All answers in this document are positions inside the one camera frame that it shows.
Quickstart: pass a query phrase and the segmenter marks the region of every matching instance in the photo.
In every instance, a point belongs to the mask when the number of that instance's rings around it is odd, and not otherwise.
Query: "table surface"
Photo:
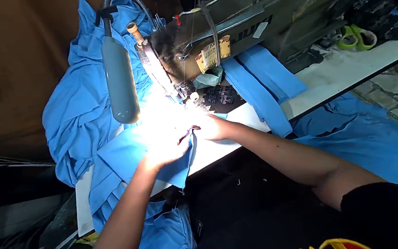
[[[313,64],[296,74],[308,89],[280,105],[288,120],[305,113],[364,78],[393,64],[398,60],[398,41],[385,42],[370,51],[363,52],[332,49],[332,52],[325,55],[324,58],[322,63]],[[248,103],[229,112],[227,120],[239,122],[264,132],[270,131],[266,123],[259,121],[253,107]],[[214,142],[198,139],[188,175],[194,174],[239,147],[240,144],[230,140]],[[79,236],[85,235],[93,229],[93,220],[88,204],[91,173],[92,167],[76,184]],[[151,195],[155,195],[169,186],[170,184],[157,180]]]

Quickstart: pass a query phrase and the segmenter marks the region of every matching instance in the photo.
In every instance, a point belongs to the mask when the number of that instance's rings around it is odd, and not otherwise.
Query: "human hand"
[[[190,133],[186,129],[157,130],[146,155],[146,167],[159,170],[181,158],[190,146]]]
[[[219,141],[229,139],[234,123],[213,114],[199,114],[193,117],[192,124],[198,127],[194,129],[198,138]]]

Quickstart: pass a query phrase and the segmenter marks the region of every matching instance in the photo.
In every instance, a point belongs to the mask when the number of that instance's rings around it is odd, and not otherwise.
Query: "sewing machine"
[[[260,42],[293,73],[321,62],[310,47],[345,24],[339,17],[350,4],[350,0],[212,0],[176,15],[167,25],[156,16],[157,31],[149,37],[143,38],[132,24],[129,31],[138,41],[135,48],[142,65],[165,95],[174,101],[197,101],[192,81],[199,74],[217,65],[217,58],[223,61]]]

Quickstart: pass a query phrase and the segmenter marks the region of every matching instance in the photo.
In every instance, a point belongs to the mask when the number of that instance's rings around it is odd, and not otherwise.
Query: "cable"
[[[202,14],[205,17],[205,20],[210,26],[211,32],[213,33],[213,40],[216,50],[216,66],[218,66],[221,64],[221,52],[219,47],[218,31],[216,30],[216,25],[214,25],[210,12],[208,12],[208,7],[205,4],[203,4],[203,0],[200,2],[199,6],[202,10]]]
[[[158,30],[158,29],[156,28],[156,25],[154,24],[154,21],[153,21],[153,18],[152,18],[152,16],[151,16],[150,12],[148,11],[147,7],[145,7],[145,4],[142,3],[141,0],[136,0],[136,2],[139,4],[139,6],[141,6],[142,10],[143,10],[144,13],[147,15],[148,20],[150,21],[150,24],[151,24],[151,27],[152,27],[153,31]]]

